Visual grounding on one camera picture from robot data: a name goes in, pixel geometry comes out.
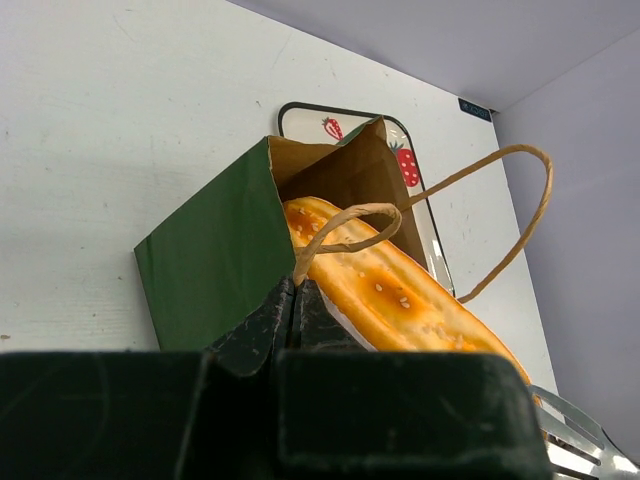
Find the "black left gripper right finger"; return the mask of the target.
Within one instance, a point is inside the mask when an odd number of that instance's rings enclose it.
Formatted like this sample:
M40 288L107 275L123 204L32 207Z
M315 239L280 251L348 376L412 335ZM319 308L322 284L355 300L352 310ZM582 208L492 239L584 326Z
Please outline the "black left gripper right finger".
M291 479L548 479L530 394L495 354L349 345L312 281L274 364L277 460Z

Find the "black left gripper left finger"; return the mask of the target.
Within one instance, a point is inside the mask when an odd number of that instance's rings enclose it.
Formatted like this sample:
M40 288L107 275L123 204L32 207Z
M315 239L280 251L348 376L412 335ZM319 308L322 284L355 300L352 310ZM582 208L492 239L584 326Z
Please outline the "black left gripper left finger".
M294 286L203 350L1 358L5 479L272 479L268 377Z

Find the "long sesame bread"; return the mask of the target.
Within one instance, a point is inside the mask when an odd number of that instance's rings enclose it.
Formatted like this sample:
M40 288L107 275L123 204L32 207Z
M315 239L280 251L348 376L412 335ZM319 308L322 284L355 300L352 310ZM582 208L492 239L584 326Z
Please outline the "long sesame bread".
M531 381L493 331L391 242L402 222L394 205L340 209L303 197L283 209L296 254L295 283L315 281L374 349L498 354Z

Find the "green brown paper bag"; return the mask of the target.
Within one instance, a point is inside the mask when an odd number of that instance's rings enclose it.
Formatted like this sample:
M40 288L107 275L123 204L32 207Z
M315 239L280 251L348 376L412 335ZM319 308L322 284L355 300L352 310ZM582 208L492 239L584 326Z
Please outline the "green brown paper bag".
M446 288L448 261L411 139L368 118L337 144L267 136L157 226L134 253L158 344L204 346L253 311L293 268L284 201L314 195L341 207L380 201L403 214L393 243Z

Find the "metal food tongs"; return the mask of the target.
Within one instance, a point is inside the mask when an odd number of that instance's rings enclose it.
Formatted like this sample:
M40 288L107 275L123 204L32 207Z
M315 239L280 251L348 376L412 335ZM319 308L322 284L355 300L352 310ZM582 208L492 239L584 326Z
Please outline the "metal food tongs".
M555 479L638 479L639 463L584 411L537 385L528 389Z

